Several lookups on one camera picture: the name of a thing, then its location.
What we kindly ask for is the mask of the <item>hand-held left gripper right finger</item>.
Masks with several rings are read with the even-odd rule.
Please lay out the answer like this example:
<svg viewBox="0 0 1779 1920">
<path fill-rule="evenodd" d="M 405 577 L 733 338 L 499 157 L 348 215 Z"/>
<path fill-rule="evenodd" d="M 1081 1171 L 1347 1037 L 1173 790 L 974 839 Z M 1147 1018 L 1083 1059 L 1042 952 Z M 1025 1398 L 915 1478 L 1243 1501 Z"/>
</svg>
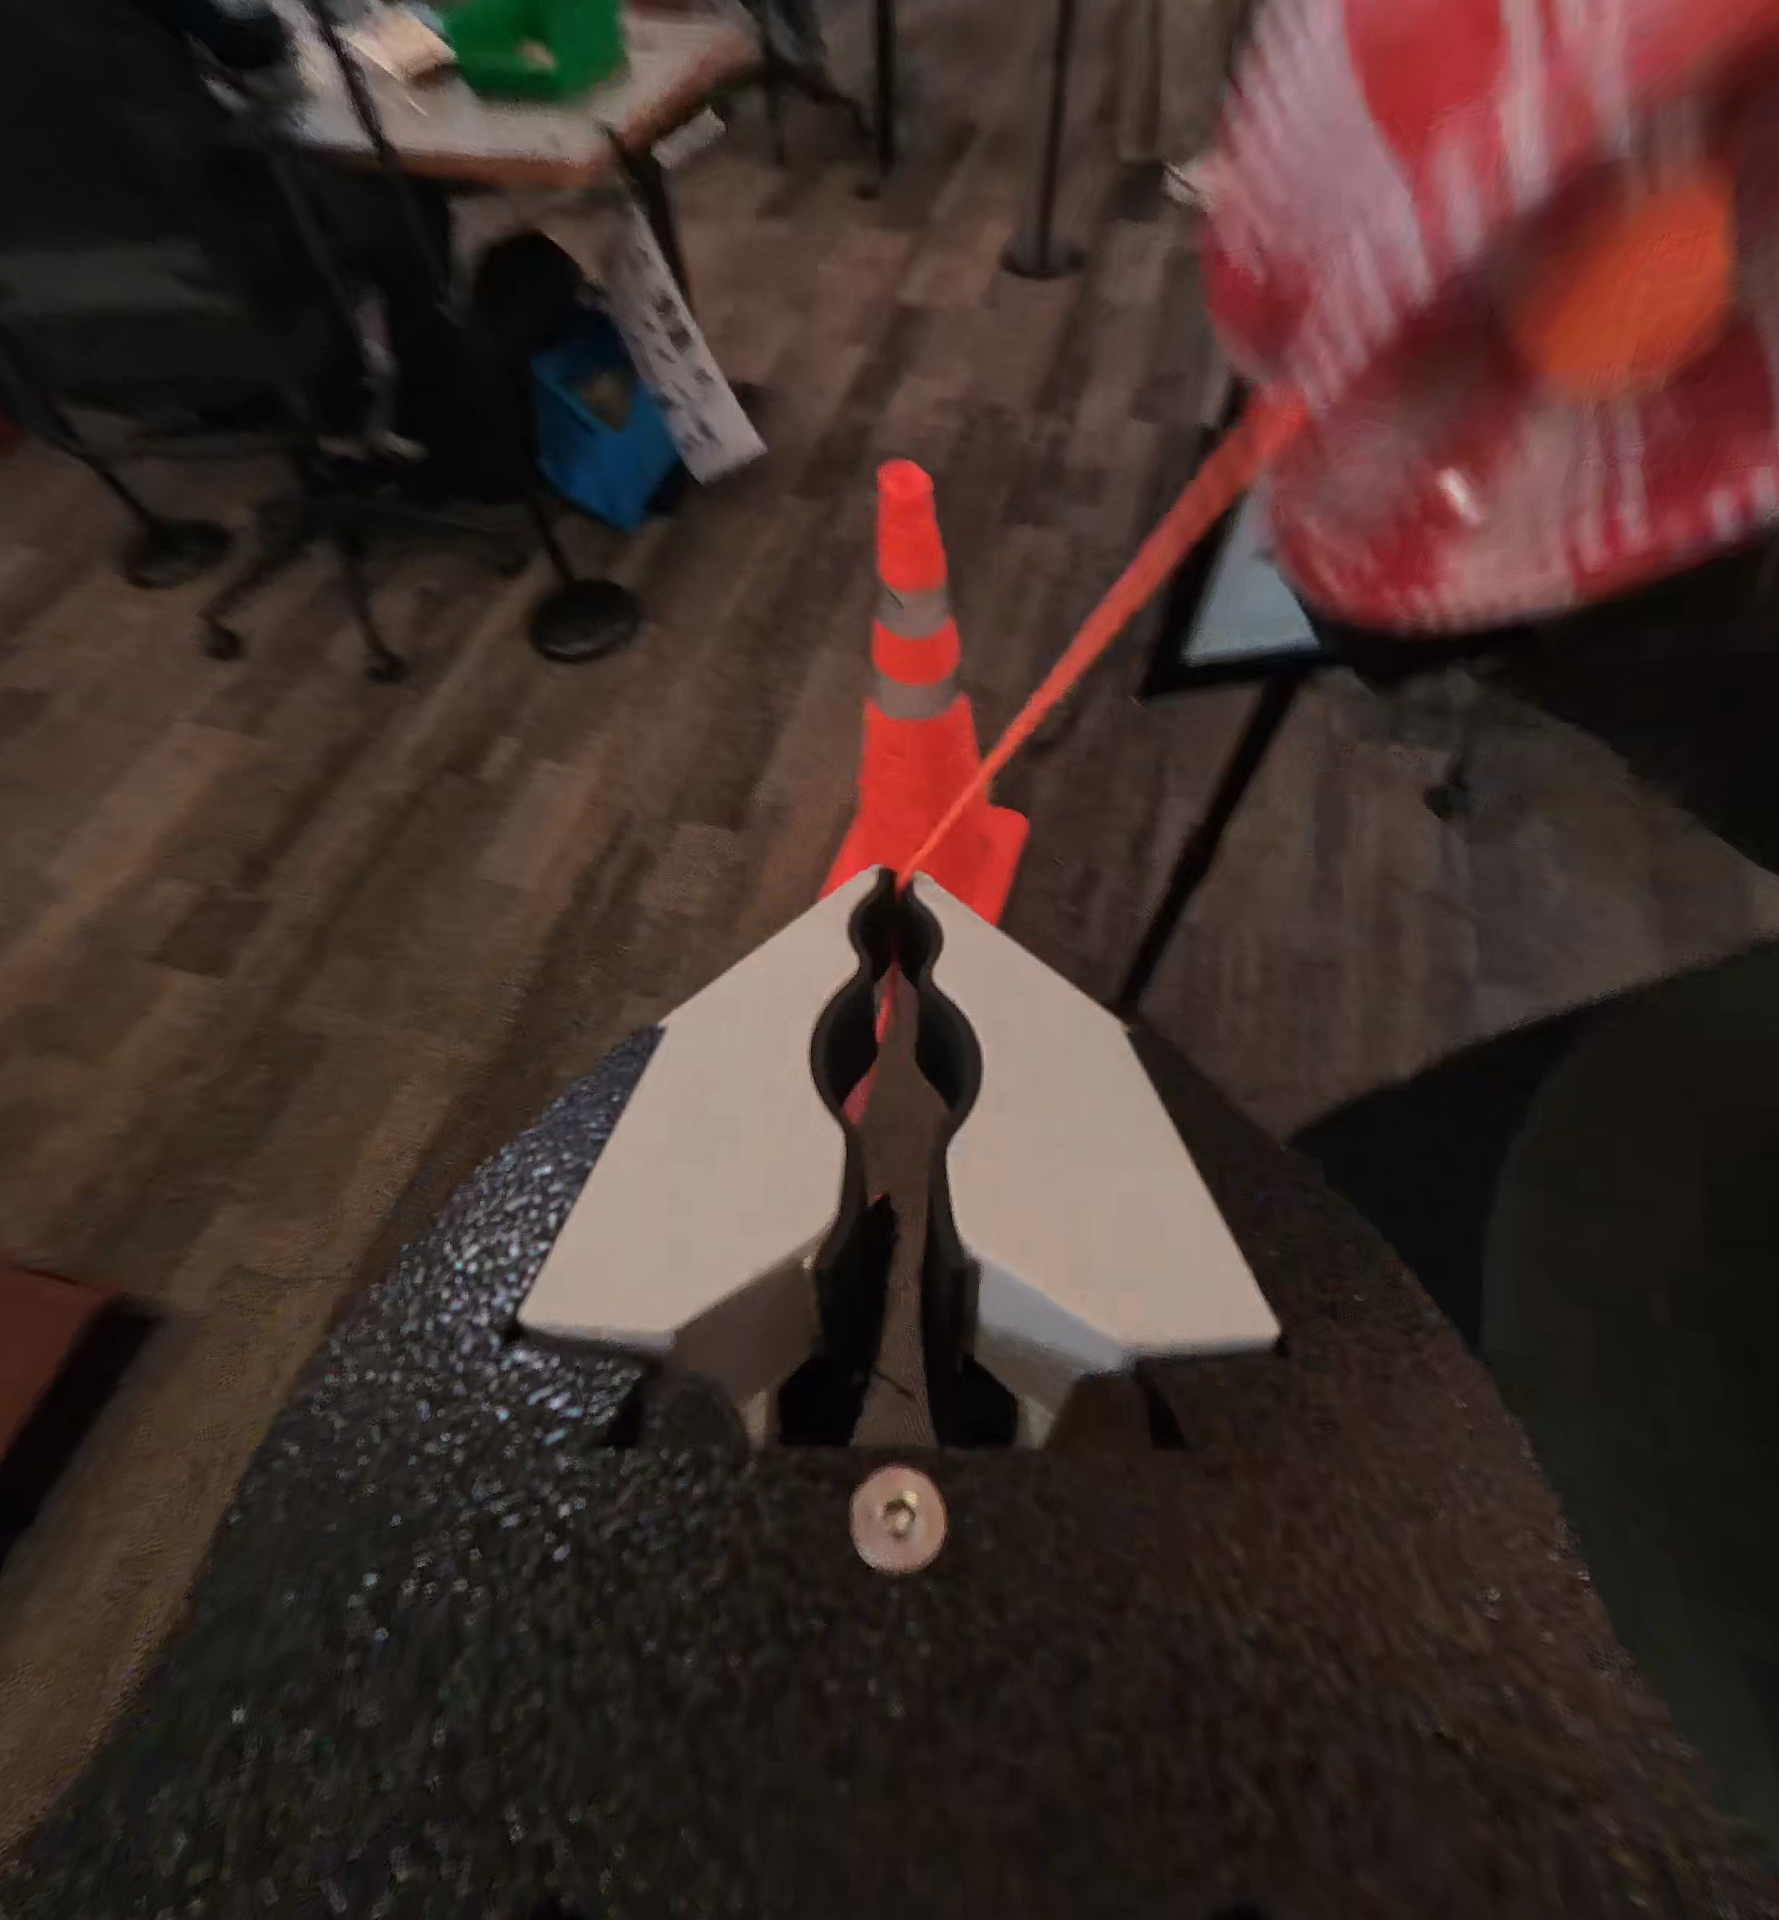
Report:
<svg viewBox="0 0 1779 1920">
<path fill-rule="evenodd" d="M 1268 1352 L 1276 1316 L 1125 1023 L 930 876 L 909 902 L 977 1065 L 943 1153 L 969 1357 L 1025 1412 L 1061 1412 L 1147 1360 Z"/>
</svg>

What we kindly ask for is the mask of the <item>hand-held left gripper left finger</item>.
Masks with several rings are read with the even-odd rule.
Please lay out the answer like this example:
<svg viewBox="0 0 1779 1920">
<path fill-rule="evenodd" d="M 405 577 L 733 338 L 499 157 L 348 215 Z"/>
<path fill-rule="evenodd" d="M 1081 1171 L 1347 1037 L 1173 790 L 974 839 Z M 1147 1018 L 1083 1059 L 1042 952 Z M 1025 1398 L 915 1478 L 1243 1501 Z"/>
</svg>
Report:
<svg viewBox="0 0 1779 1920">
<path fill-rule="evenodd" d="M 896 881 L 856 876 L 680 1002 L 520 1304 L 524 1333 L 854 1419 L 896 1244 L 849 1096 Z"/>
</svg>

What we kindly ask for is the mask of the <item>red white yo-yo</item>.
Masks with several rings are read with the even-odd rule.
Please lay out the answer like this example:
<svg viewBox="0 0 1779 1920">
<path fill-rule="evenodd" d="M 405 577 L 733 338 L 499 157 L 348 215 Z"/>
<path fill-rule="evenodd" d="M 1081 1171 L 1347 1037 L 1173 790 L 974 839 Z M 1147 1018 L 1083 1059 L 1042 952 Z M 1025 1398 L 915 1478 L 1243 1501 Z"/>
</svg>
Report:
<svg viewBox="0 0 1779 1920">
<path fill-rule="evenodd" d="M 1779 520 L 1779 2 L 1266 3 L 1213 155 L 1223 352 L 1308 411 L 1314 610 L 1461 632 Z"/>
</svg>

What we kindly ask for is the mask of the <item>orange striped traffic cone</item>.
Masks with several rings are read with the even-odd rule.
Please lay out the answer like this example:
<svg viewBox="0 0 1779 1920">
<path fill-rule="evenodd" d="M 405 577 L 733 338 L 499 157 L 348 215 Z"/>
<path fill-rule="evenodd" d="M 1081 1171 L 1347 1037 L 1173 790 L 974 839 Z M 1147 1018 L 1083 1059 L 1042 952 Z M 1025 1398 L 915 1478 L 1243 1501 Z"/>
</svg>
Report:
<svg viewBox="0 0 1779 1920">
<path fill-rule="evenodd" d="M 957 683 L 961 646 L 932 481 L 907 458 L 876 469 L 875 577 L 856 804 L 821 895 L 864 870 L 897 870 L 913 861 L 923 875 L 997 923 L 1028 835 L 1023 814 L 981 797 L 934 851 L 919 855 L 953 794 L 977 770 L 980 750 L 972 704 Z"/>
</svg>

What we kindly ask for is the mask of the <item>black framed floor sign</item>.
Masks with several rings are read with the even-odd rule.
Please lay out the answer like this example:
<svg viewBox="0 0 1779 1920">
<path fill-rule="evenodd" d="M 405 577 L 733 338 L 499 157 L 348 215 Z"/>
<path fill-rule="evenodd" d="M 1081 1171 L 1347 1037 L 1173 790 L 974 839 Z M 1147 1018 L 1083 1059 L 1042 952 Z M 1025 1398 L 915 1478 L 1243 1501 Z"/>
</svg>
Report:
<svg viewBox="0 0 1779 1920">
<path fill-rule="evenodd" d="M 1229 507 L 1193 544 L 1163 586 L 1152 632 L 1137 687 L 1142 704 L 1234 688 L 1251 688 L 1256 697 L 1121 979 L 1122 1021 L 1139 1015 L 1142 997 L 1292 704 L 1334 663 L 1317 622 L 1276 567 L 1259 500 Z"/>
</svg>

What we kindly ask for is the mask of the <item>blue bag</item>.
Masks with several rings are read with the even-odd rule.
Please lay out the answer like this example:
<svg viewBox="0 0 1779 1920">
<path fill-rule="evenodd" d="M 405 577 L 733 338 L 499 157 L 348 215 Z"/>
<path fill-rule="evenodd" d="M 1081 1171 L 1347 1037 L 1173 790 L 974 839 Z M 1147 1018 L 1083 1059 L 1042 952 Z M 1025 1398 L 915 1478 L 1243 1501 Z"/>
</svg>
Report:
<svg viewBox="0 0 1779 1920">
<path fill-rule="evenodd" d="M 531 366 L 540 475 L 595 523 L 638 532 L 679 491 L 684 462 L 621 332 L 579 307 Z"/>
</svg>

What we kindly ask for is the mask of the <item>printed paper sheet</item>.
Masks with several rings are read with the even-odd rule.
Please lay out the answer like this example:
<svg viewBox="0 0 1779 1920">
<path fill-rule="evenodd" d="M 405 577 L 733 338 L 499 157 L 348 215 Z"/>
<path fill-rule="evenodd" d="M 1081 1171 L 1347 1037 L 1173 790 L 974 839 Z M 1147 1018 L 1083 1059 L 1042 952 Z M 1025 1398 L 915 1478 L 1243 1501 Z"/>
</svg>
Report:
<svg viewBox="0 0 1779 1920">
<path fill-rule="evenodd" d="M 718 365 L 638 205 L 613 220 L 601 282 L 609 315 L 687 472 L 710 486 L 759 462 L 766 443 Z"/>
</svg>

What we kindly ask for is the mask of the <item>black stand pole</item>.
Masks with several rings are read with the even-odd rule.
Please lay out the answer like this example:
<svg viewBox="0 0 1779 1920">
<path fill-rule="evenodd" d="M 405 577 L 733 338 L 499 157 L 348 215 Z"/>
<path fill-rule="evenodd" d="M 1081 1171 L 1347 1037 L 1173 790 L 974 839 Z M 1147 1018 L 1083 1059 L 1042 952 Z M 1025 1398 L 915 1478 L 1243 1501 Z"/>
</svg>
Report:
<svg viewBox="0 0 1779 1920">
<path fill-rule="evenodd" d="M 1076 272 L 1080 251 L 1057 238 L 1057 199 L 1064 178 L 1064 132 L 1080 2 L 1044 6 L 1038 84 L 1028 122 L 1027 171 L 1015 227 L 1002 250 L 1002 270 L 1025 282 L 1049 282 Z"/>
</svg>

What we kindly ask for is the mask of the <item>white side table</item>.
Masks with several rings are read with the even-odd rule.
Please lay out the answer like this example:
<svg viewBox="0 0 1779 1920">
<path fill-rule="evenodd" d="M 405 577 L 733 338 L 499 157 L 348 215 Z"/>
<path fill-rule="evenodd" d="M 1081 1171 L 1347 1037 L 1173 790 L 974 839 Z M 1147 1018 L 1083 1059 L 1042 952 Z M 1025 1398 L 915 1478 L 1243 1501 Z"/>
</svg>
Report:
<svg viewBox="0 0 1779 1920">
<path fill-rule="evenodd" d="M 390 75 L 356 44 L 356 31 L 378 21 L 378 6 L 348 27 L 318 23 L 307 3 L 276 3 L 275 11 L 298 70 L 291 122 L 310 146 L 373 162 L 376 130 L 405 170 L 451 184 L 533 196 L 544 208 L 624 196 L 647 215 L 696 320 L 668 146 L 684 143 L 718 96 L 761 74 L 762 44 L 740 8 L 669 13 L 624 6 L 627 74 L 568 104 L 488 100 L 459 74 L 415 85 Z"/>
</svg>

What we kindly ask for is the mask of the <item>green tray bin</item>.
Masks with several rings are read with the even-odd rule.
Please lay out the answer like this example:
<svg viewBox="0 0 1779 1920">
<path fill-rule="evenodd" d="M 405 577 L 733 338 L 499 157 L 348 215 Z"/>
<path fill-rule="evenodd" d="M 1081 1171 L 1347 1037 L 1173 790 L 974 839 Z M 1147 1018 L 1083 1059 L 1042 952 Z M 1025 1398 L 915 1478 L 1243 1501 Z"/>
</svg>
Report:
<svg viewBox="0 0 1779 1920">
<path fill-rule="evenodd" d="M 461 2 L 440 31 L 481 99 L 568 104 L 628 70 L 618 2 Z"/>
</svg>

